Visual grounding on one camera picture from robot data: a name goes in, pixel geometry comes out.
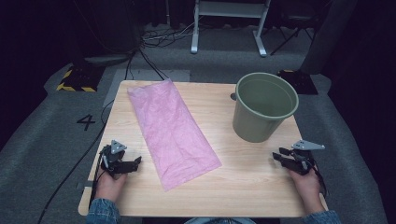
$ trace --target plastic bucket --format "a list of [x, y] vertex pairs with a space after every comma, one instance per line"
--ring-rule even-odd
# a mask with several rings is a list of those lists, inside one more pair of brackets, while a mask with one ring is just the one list
[[267, 73], [242, 77], [235, 88], [233, 129], [244, 140], [267, 140], [282, 121], [297, 110], [299, 99], [284, 79]]

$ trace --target person's hand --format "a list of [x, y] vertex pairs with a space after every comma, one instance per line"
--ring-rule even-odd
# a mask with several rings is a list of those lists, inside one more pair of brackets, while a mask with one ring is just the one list
[[325, 211], [319, 197], [320, 184], [314, 169], [306, 175], [299, 175], [289, 170], [300, 197], [303, 199], [305, 212], [309, 214]]
[[[103, 171], [100, 168], [98, 174], [101, 174]], [[117, 179], [114, 179], [108, 172], [104, 172], [98, 180], [95, 199], [108, 199], [115, 203], [120, 196], [126, 177], [127, 174], [122, 174]]]

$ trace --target printed number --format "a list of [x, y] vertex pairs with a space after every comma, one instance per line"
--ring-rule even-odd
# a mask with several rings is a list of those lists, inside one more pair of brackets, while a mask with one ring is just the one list
[[95, 121], [92, 121], [92, 115], [89, 114], [89, 115], [85, 116], [84, 118], [79, 119], [79, 120], [77, 121], [77, 123], [83, 123], [83, 124], [85, 124], [85, 129], [84, 129], [84, 131], [87, 131], [87, 130], [88, 130], [88, 127], [90, 126], [90, 124], [95, 123]]

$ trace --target pink cloth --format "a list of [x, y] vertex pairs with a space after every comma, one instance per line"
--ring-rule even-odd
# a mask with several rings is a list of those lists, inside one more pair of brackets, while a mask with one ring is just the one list
[[170, 79], [128, 95], [165, 191], [221, 166]]

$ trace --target sleeve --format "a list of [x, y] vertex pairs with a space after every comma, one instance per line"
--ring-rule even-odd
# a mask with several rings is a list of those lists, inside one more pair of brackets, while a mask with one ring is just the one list
[[341, 224], [340, 218], [335, 211], [314, 213], [303, 217], [305, 224]]
[[92, 201], [86, 218], [87, 224], [116, 224], [120, 223], [120, 212], [116, 205], [107, 199]]

